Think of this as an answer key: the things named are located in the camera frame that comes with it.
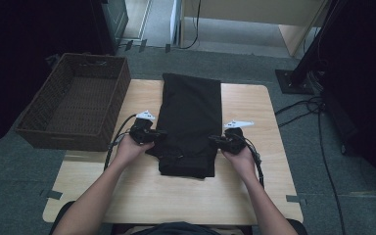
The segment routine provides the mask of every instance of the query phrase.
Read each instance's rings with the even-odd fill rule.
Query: hand
[[[112,164],[127,167],[138,156],[154,147],[154,142],[137,144],[128,134],[125,134],[117,146],[117,152]]]
[[[250,149],[245,147],[237,155],[221,150],[222,155],[228,159],[233,165],[234,169],[245,180],[249,176],[256,177],[256,166]]]

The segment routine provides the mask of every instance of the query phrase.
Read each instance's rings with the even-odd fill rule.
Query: light wooden tabletop
[[[162,81],[132,79],[115,132],[132,114],[149,110],[158,116],[162,90]],[[300,204],[286,200],[286,195],[297,194],[267,89],[261,85],[222,83],[221,96],[223,123],[232,119],[255,123],[242,129],[261,155],[267,194],[285,217],[303,221]],[[60,200],[48,199],[43,213],[45,221],[53,222],[65,203],[76,200],[97,179],[103,172],[105,158],[106,153],[67,151],[53,187],[63,196]],[[257,224],[246,187],[219,151],[215,158],[215,177],[204,180],[162,176],[155,157],[141,156],[117,183],[104,221]]]

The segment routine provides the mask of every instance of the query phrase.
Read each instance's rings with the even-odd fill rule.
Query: brown wicker basket
[[[16,132],[34,148],[107,151],[129,83],[126,58],[65,54]]]

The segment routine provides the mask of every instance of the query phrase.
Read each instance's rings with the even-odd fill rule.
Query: black cloth
[[[132,235],[219,235],[219,233],[206,227],[190,224],[187,222],[162,223],[153,228],[148,228],[140,232],[132,233]]]
[[[57,214],[56,220],[53,223],[53,226],[51,227],[50,230],[50,235],[54,233],[54,230],[56,230],[60,220],[63,218],[64,214],[69,210],[69,208],[74,204],[75,201],[71,201],[63,205],[63,207],[60,209],[59,213]]]
[[[163,79],[157,129],[167,137],[147,153],[159,158],[162,175],[214,177],[217,148],[209,136],[222,133],[221,82],[173,73]]]

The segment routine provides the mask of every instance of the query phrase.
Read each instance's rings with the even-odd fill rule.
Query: floor
[[[166,44],[171,44],[170,17],[173,0],[127,0],[126,5],[129,24],[123,42],[134,40],[134,44],[138,45],[142,40],[147,40],[146,45],[151,47],[165,47]],[[185,47],[191,45],[196,37],[195,24],[196,19],[186,18],[183,42]],[[310,32],[295,58],[300,59],[305,54],[316,32],[316,28]],[[198,40],[189,50],[275,58],[291,57],[277,24],[201,18]]]

